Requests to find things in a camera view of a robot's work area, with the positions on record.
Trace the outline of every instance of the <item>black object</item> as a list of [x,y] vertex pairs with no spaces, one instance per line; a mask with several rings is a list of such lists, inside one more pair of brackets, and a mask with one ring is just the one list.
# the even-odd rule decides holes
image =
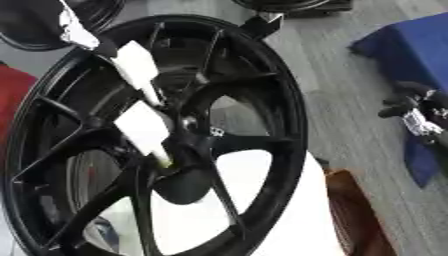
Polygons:
[[[15,48],[46,51],[66,46],[59,36],[58,0],[0,0],[0,38]],[[83,25],[102,31],[123,8],[124,0],[68,0]]]
[[[165,141],[174,165],[160,170],[155,159],[141,157],[123,140],[112,122],[142,95],[125,84],[109,63],[75,49],[32,88],[10,130],[0,194],[15,237],[32,256],[111,255],[86,242],[82,232],[104,209],[128,196],[145,255],[160,256],[149,197],[158,189],[167,200],[178,201],[184,199],[179,199],[183,191],[176,192],[179,183],[194,190],[189,181],[204,179],[208,182],[193,193],[194,200],[213,189],[229,214],[230,226],[178,255],[250,255],[281,216],[305,160],[306,112],[291,72],[264,42],[212,18],[155,16],[122,24],[104,35],[119,46],[136,40],[152,51],[161,72],[154,84],[166,98],[158,110],[174,124]],[[210,108],[222,96],[253,106],[268,136],[230,132],[213,136]],[[186,126],[184,120],[194,121]],[[71,164],[71,156],[78,159],[93,149],[105,152],[109,163],[122,171],[111,177],[110,166],[100,167],[100,157],[85,163],[92,166],[90,182],[104,182],[101,177],[111,181],[73,207],[77,204],[70,198],[86,193],[89,185],[69,185],[80,172]],[[272,164],[260,193],[242,213],[236,210],[214,161],[222,154],[247,149],[270,152]],[[202,178],[188,177],[191,169],[200,170]],[[159,181],[164,188],[157,188]]]
[[236,3],[259,12],[290,13],[332,13],[350,11],[353,0],[233,0]]
[[329,0],[233,0],[236,3],[259,12],[286,13],[319,7]]
[[277,32],[283,23],[283,17],[269,21],[259,15],[247,20],[241,28],[246,30],[254,39],[264,39],[271,34]]

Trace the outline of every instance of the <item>metal bracket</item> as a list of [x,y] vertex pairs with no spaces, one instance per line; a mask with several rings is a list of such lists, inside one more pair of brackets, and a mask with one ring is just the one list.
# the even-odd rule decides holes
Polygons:
[[241,28],[246,30],[254,39],[262,40],[277,32],[284,20],[283,13],[261,12],[250,18]]

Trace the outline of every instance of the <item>rim lip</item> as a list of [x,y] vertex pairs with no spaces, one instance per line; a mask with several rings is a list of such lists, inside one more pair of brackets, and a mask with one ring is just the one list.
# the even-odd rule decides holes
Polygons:
[[305,11],[324,5],[330,0],[308,0],[304,3],[256,3],[256,0],[233,0],[235,3],[255,11],[263,12],[294,12]]
[[[158,16],[152,16],[152,17],[146,17],[141,18],[138,20],[134,20],[131,22],[127,22],[118,26],[115,26],[108,31],[105,31],[105,34],[113,33],[114,30],[120,30],[126,27],[132,27],[134,24],[138,24],[140,22],[149,22],[152,21],[154,24],[159,22],[163,22],[170,19],[184,19],[189,21],[199,21],[199,22],[208,22],[208,23],[214,23],[221,26],[224,26],[226,31],[231,31],[233,35],[236,35],[237,38],[242,38],[245,40],[250,40],[251,43],[253,43],[256,47],[254,51],[261,51],[263,55],[269,57],[269,61],[271,63],[275,63],[274,66],[276,66],[279,69],[279,73],[282,73],[284,75],[283,86],[289,87],[289,92],[291,93],[291,101],[295,101],[292,107],[295,110],[295,113],[297,114],[298,122],[295,124],[297,127],[295,127],[295,130],[301,131],[297,135],[297,139],[300,142],[300,145],[298,143],[296,147],[295,155],[297,155],[296,158],[292,159],[295,160],[295,167],[298,168],[297,172],[294,173],[292,183],[294,184],[294,188],[291,189],[287,193],[287,202],[283,205],[281,205],[281,210],[279,214],[276,214],[276,216],[273,217],[275,220],[274,223],[270,223],[269,230],[272,229],[272,227],[277,223],[278,219],[280,218],[281,214],[283,213],[286,205],[289,203],[289,200],[291,199],[291,196],[293,192],[295,191],[295,188],[299,182],[303,164],[305,162],[305,156],[307,152],[307,146],[308,146],[308,123],[307,123],[307,116],[306,116],[306,109],[305,109],[305,103],[303,96],[298,89],[298,84],[296,80],[294,79],[294,76],[292,75],[291,71],[288,69],[287,65],[284,63],[284,61],[277,55],[277,53],[272,50],[265,42],[261,40],[254,40],[246,31],[241,29],[240,27],[223,21],[216,18],[210,18],[206,16],[200,16],[200,15],[158,15]],[[30,102],[26,99],[34,98],[38,93],[48,94],[52,88],[58,83],[58,81],[67,74],[72,68],[76,67],[79,63],[84,61],[87,57],[90,56],[90,53],[87,53],[81,49],[74,49],[71,52],[69,52],[67,55],[65,55],[61,60],[59,60],[28,92],[28,94],[25,96],[24,100],[20,104],[18,110],[16,111],[16,115],[14,117],[14,120],[12,122],[12,125],[10,126],[9,133],[7,136],[7,142],[6,142],[6,150],[3,151],[2,157],[0,160],[2,161],[1,166],[3,167],[3,171],[5,172],[8,170],[8,159],[10,154],[13,151],[16,152],[17,150],[20,150],[20,148],[17,147],[15,141],[17,140],[18,133],[14,133],[11,131],[16,130],[16,128],[20,128],[21,123],[23,122],[23,118],[25,114],[30,109]],[[17,205],[15,204],[13,200],[13,191],[11,191],[11,187],[9,184],[9,180],[6,178],[7,175],[0,175],[0,191],[1,191],[1,203],[3,205],[3,213],[5,216],[5,220],[10,228],[10,232],[13,234],[14,238],[20,245],[20,247],[28,254],[33,256],[40,256],[42,255],[38,244],[35,243],[35,240],[33,236],[28,232],[27,227],[24,225],[24,223],[21,221],[20,218],[16,218],[13,216],[17,216],[20,211],[17,209]],[[258,243],[254,244],[252,242],[251,246],[253,248],[252,252],[256,250],[256,248],[263,242],[266,234],[264,234],[262,237],[260,237],[258,240]]]
[[[94,33],[102,32],[109,26],[109,24],[112,21],[114,21],[114,19],[123,9],[126,0],[113,0],[113,1],[115,2],[114,5],[111,7],[109,6],[102,8],[101,9],[102,15],[100,16],[100,18],[97,18],[94,21],[94,23],[92,23],[90,26],[87,26],[87,29],[91,30]],[[20,42],[10,38],[8,35],[2,32],[0,32],[0,40],[3,40],[3,42],[5,42],[6,44],[8,44],[13,48],[29,52],[52,51],[69,46],[69,44],[59,40],[53,41],[52,43],[43,43],[43,44]]]

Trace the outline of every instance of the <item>white object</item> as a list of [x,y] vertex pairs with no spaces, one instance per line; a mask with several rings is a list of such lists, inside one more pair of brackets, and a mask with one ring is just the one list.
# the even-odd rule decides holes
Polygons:
[[151,81],[159,75],[151,53],[135,41],[130,41],[118,50],[112,63],[134,89],[142,90],[151,104],[159,105],[160,100]]
[[138,101],[116,120],[118,129],[145,156],[154,153],[162,162],[169,163],[162,142],[170,135],[162,117],[143,101]]
[[89,51],[98,47],[100,45],[98,38],[84,28],[75,12],[64,0],[59,0],[59,2],[64,6],[59,15],[59,25],[64,29],[61,39]]
[[441,134],[443,132],[440,126],[426,120],[426,117],[417,108],[406,113],[402,119],[408,130],[415,136],[427,136],[432,133]]

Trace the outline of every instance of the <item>wheel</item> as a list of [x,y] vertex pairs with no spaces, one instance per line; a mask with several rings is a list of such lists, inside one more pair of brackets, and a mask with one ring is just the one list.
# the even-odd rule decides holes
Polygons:
[[[154,86],[164,99],[157,111],[170,124],[164,146],[174,164],[161,168],[143,157],[113,125],[142,95],[109,63],[74,50],[27,95],[9,134],[1,194],[16,238],[30,255],[252,254],[290,200],[305,159],[304,103],[286,65],[239,27],[201,16],[150,17],[106,35],[119,45],[136,40],[153,53],[161,73]],[[240,116],[229,118],[229,109]],[[242,152],[271,158],[243,206],[218,168]],[[163,250],[154,217],[160,202],[195,207],[210,194],[227,217],[222,230],[191,248]],[[129,208],[135,228],[114,223],[107,214],[114,207]],[[190,228],[182,232],[194,236],[201,227]],[[138,252],[125,250],[120,229],[137,232]]]
[[310,10],[330,0],[233,0],[237,4],[259,12],[288,13]]
[[[68,0],[87,30],[103,31],[123,9],[124,0]],[[52,35],[39,20],[23,10],[23,1],[0,0],[0,39],[25,51],[49,51],[67,46]]]

